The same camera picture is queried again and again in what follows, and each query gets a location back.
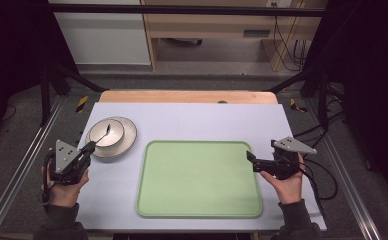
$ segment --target metal rail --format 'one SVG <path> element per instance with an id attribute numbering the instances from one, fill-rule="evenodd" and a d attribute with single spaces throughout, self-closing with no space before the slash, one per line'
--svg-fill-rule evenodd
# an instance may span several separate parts
<path id="1" fill-rule="evenodd" d="M 32 163 L 34 162 L 55 119 L 57 118 L 59 110 L 63 105 L 64 98 L 65 97 L 63 96 L 57 96 L 56 100 L 54 101 L 54 105 L 51 108 L 51 117 L 44 124 L 44 126 L 38 130 L 37 135 L 29 146 L 20 165 L 18 166 L 8 186 L 3 192 L 3 195 L 0 198 L 0 225 L 4 220 L 4 217 L 6 216 L 8 210 L 10 209 L 10 206 L 13 203 L 13 200 L 15 199 L 17 193 L 19 192 L 19 189 L 22 186 L 23 181 L 25 180 L 25 177 L 32 166 Z"/>
<path id="2" fill-rule="evenodd" d="M 27 4 L 29 10 L 67 13 L 144 13 L 144 14 L 200 14 L 243 16 L 339 16 L 341 11 L 306 8 L 226 7 L 226 6 L 178 6 L 178 5 L 107 5 L 107 4 Z"/>
<path id="3" fill-rule="evenodd" d="M 309 110 L 311 110 L 311 115 L 314 121 L 319 124 L 320 122 L 317 118 L 316 103 L 310 99 L 306 99 L 306 103 L 309 106 Z M 337 150 L 335 149 L 330 135 L 327 133 L 327 135 L 322 140 L 328 150 L 328 153 L 330 154 L 332 159 L 331 164 L 340 180 L 341 186 L 343 187 L 343 190 L 346 194 L 347 201 L 349 202 L 350 208 L 356 217 L 363 236 L 366 240 L 380 240 L 381 236 L 378 232 L 378 229 L 376 228 L 374 221 L 372 220 L 372 217 L 362 200 L 362 197 L 360 196 L 352 179 L 347 173 L 347 170 L 344 167 L 344 164 L 338 155 Z"/>

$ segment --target silver plate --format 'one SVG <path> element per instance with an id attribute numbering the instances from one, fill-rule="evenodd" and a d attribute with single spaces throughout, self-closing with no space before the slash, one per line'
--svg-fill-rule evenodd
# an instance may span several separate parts
<path id="1" fill-rule="evenodd" d="M 96 147 L 93 155 L 100 158 L 113 158 L 113 157 L 122 155 L 123 153 L 128 151 L 128 149 L 134 144 L 135 139 L 137 138 L 137 128 L 135 127 L 135 124 L 131 120 L 124 117 L 110 117 L 110 118 L 103 119 L 100 122 L 107 121 L 107 120 L 115 120 L 115 121 L 118 121 L 120 124 L 122 124 L 122 126 L 125 129 L 125 135 L 123 140 L 119 143 L 119 145 L 117 145 L 116 147 L 113 147 L 113 149 L 111 150 L 105 150 L 105 149 L 100 149 Z M 85 138 L 85 144 L 91 141 L 90 134 L 91 134 L 92 128 L 87 133 L 87 136 Z"/>

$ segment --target black cable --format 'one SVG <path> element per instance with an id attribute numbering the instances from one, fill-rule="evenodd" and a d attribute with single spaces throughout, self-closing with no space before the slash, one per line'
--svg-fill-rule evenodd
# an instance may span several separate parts
<path id="1" fill-rule="evenodd" d="M 334 199 L 335 196 L 337 196 L 338 194 L 338 182 L 337 182 L 337 179 L 335 178 L 334 174 L 332 174 L 327 168 L 325 168 L 323 165 L 321 165 L 320 163 L 317 163 L 313 160 L 310 160 L 310 159 L 306 159 L 304 158 L 303 159 L 305 162 L 308 162 L 308 163 L 313 163 L 315 164 L 316 166 L 322 168 L 325 172 L 328 173 L 328 175 L 332 178 L 332 181 L 334 182 L 334 193 L 329 196 L 329 197 L 321 197 L 320 199 L 321 200 L 331 200 L 331 199 Z"/>
<path id="2" fill-rule="evenodd" d="M 293 29 L 294 29 L 294 24 L 296 23 L 296 20 L 297 20 L 297 17 L 294 17 L 294 21 L 293 21 L 293 23 L 291 24 L 291 28 L 290 28 L 290 31 L 288 32 L 288 36 L 291 35 L 291 33 L 292 33 Z M 279 36 L 281 37 L 282 42 L 284 43 L 284 47 L 285 47 L 285 49 L 287 50 L 288 56 L 290 57 L 290 59 L 291 59 L 291 61 L 294 63 L 294 65 L 296 65 L 296 66 L 299 68 L 298 70 L 289 69 L 289 68 L 287 67 L 287 65 L 285 64 L 285 61 L 284 61 L 284 59 L 282 58 L 282 55 L 279 53 L 278 48 L 277 48 L 276 43 L 275 43 L 275 40 L 276 40 L 276 38 L 275 38 L 275 32 L 276 32 L 276 30 L 278 30 L 278 34 L 279 34 Z M 274 35 L 274 36 L 273 36 L 273 44 L 274 44 L 275 50 L 276 50 L 276 52 L 278 53 L 279 57 L 281 58 L 281 62 L 282 62 L 282 64 L 284 65 L 284 67 L 285 67 L 287 70 L 289 70 L 289 71 L 295 71 L 295 72 L 301 71 L 301 69 L 302 69 L 301 65 L 299 65 L 299 64 L 295 61 L 295 59 L 293 59 L 293 57 L 291 56 L 290 50 L 289 50 L 289 48 L 288 48 L 288 46 L 287 46 L 287 43 L 285 42 L 285 40 L 284 40 L 284 38 L 283 38 L 283 36 L 282 36 L 282 34 L 281 34 L 281 31 L 279 30 L 279 27 L 278 27 L 278 16 L 275 16 L 275 26 L 274 26 L 274 34 L 273 34 L 273 35 Z"/>
<path id="3" fill-rule="evenodd" d="M 314 178 L 314 174 L 313 174 L 312 168 L 310 168 L 309 166 L 307 166 L 304 163 L 300 163 L 300 164 L 303 165 L 305 168 L 307 168 L 307 170 L 310 172 L 310 175 L 312 175 L 312 178 Z"/>
<path id="4" fill-rule="evenodd" d="M 312 144 L 312 148 L 315 148 L 316 147 L 316 145 L 318 145 L 318 143 L 322 140 L 322 138 L 325 136 L 325 134 L 328 132 L 328 130 L 325 130 L 322 134 L 321 134 L 321 136 L 319 136 L 319 138 L 318 138 L 318 140 L 316 140 L 316 142 L 314 143 L 314 144 Z"/>
<path id="5" fill-rule="evenodd" d="M 305 53 L 305 48 L 306 48 L 306 40 L 303 40 L 302 41 L 302 47 L 301 47 L 301 50 L 300 50 L 300 57 L 297 57 L 297 44 L 298 44 L 299 40 L 296 40 L 294 42 L 294 50 L 293 50 L 293 55 L 294 55 L 294 62 L 296 64 L 298 64 L 298 67 L 299 67 L 299 71 L 301 71 L 303 69 L 303 66 L 304 66 L 304 61 L 306 60 L 306 58 L 304 57 L 304 53 Z"/>
<path id="6" fill-rule="evenodd" d="M 333 116 L 329 117 L 329 118 L 328 118 L 328 122 L 330 122 L 332 119 L 334 119 L 334 118 L 337 117 L 338 115 L 341 115 L 342 113 L 344 113 L 344 111 L 340 111 L 340 112 L 334 114 Z M 305 130 L 305 131 L 303 131 L 303 132 L 301 132 L 301 133 L 294 134 L 293 137 L 294 137 L 294 138 L 297 138 L 297 137 L 302 136 L 302 135 L 305 135 L 305 134 L 307 134 L 307 133 L 311 133 L 311 132 L 315 131 L 316 129 L 320 128 L 322 125 L 323 125 L 322 123 L 321 123 L 321 124 L 318 124 L 318 125 L 316 125 L 315 127 L 312 127 L 312 128 L 310 128 L 310 129 L 308 129 L 308 130 Z"/>
<path id="7" fill-rule="evenodd" d="M 292 30 L 293 30 L 294 22 L 293 22 L 293 24 L 291 25 L 291 29 L 290 29 L 290 32 L 288 33 L 288 36 L 290 36 L 290 34 L 291 34 Z M 279 30 L 279 26 L 278 26 L 278 17 L 277 17 L 277 16 L 275 16 L 275 27 L 276 27 L 276 30 L 278 30 L 278 34 L 279 34 L 279 36 L 281 37 L 282 43 L 284 43 L 284 47 L 285 47 L 285 49 L 287 50 L 288 56 L 290 57 L 291 61 L 292 61 L 294 64 L 296 64 L 295 61 L 294 61 L 294 59 L 293 59 L 293 57 L 291 56 L 291 53 L 290 53 L 289 48 L 288 48 L 288 46 L 287 46 L 287 43 L 285 42 L 284 37 L 282 36 L 281 31 Z"/>
<path id="8" fill-rule="evenodd" d="M 338 102 L 338 103 L 340 103 L 340 100 L 339 100 L 338 98 L 332 99 L 331 101 L 329 101 L 329 102 L 327 103 L 327 107 L 328 107 L 329 105 L 331 105 L 331 103 L 333 103 L 333 102 Z"/>
<path id="9" fill-rule="evenodd" d="M 310 141 L 313 141 L 313 140 L 316 140 L 316 139 L 320 138 L 320 137 L 321 137 L 321 135 L 322 135 L 322 134 L 320 134 L 319 136 L 316 136 L 316 137 L 310 138 L 310 139 L 301 140 L 301 141 L 299 140 L 299 141 L 300 141 L 300 142 L 303 142 L 303 143 L 304 143 L 304 142 L 310 142 Z"/>
<path id="10" fill-rule="evenodd" d="M 279 53 L 278 51 L 278 47 L 276 46 L 276 42 L 275 42 L 275 32 L 276 32 L 276 29 L 277 29 L 277 25 L 278 25 L 278 22 L 277 22 L 277 17 L 275 16 L 275 26 L 274 26 L 274 37 L 273 37 L 273 44 L 274 44 L 274 47 L 275 47 L 275 51 L 278 53 L 279 57 L 281 58 L 281 62 L 282 64 L 284 65 L 284 67 L 289 70 L 289 71 L 293 71 L 293 72 L 297 72 L 298 70 L 294 70 L 294 69 L 290 69 L 287 67 L 287 65 L 285 65 L 285 62 L 284 62 L 284 58 L 282 57 L 281 53 Z"/>
<path id="11" fill-rule="evenodd" d="M 45 156 L 44 158 L 44 164 L 42 169 L 42 193 L 39 201 L 44 206 L 45 212 L 48 212 L 48 205 L 50 204 L 50 189 L 54 187 L 54 184 L 52 186 L 49 186 L 49 182 L 47 182 L 47 171 L 48 171 L 48 164 L 50 164 L 51 160 L 55 158 L 55 152 L 54 150 L 50 150 L 50 152 Z"/>
<path id="12" fill-rule="evenodd" d="M 298 168 L 299 168 L 299 171 L 301 173 L 303 173 L 303 175 L 305 175 L 309 179 L 310 186 L 312 187 L 312 190 L 313 190 L 313 193 L 314 193 L 316 204 L 318 205 L 318 208 L 319 208 L 319 211 L 322 214 L 322 217 L 325 218 L 325 211 L 324 211 L 324 208 L 323 208 L 322 203 L 320 201 L 321 198 L 319 196 L 318 184 L 316 184 L 316 182 L 313 179 L 313 177 L 311 177 L 306 171 L 304 171 L 301 167 L 298 167 Z"/>
<path id="13" fill-rule="evenodd" d="M 1 122 L 9 120 L 10 118 L 12 118 L 14 116 L 14 114 L 16 114 L 16 110 L 17 110 L 16 106 L 9 104 L 9 105 L 7 105 L 7 107 L 12 107 L 13 108 L 13 112 L 12 112 L 12 114 L 10 116 L 1 119 Z"/>

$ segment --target black sleeve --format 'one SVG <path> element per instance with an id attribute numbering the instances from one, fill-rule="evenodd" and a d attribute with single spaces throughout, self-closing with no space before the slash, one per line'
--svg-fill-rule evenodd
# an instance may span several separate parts
<path id="1" fill-rule="evenodd" d="M 35 230 L 33 240 L 88 240 L 82 224 L 75 222 L 78 210 L 78 204 L 73 208 L 50 205 L 47 222 Z"/>
<path id="2" fill-rule="evenodd" d="M 319 225 L 312 223 L 304 199 L 291 204 L 279 204 L 285 225 L 279 230 L 279 240 L 321 239 Z"/>

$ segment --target green tray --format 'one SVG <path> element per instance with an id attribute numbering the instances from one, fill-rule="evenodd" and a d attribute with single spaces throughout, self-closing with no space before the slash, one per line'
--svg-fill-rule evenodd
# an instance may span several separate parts
<path id="1" fill-rule="evenodd" d="M 256 217 L 262 197 L 250 146 L 226 141 L 153 141 L 145 151 L 137 211 L 144 217 Z"/>

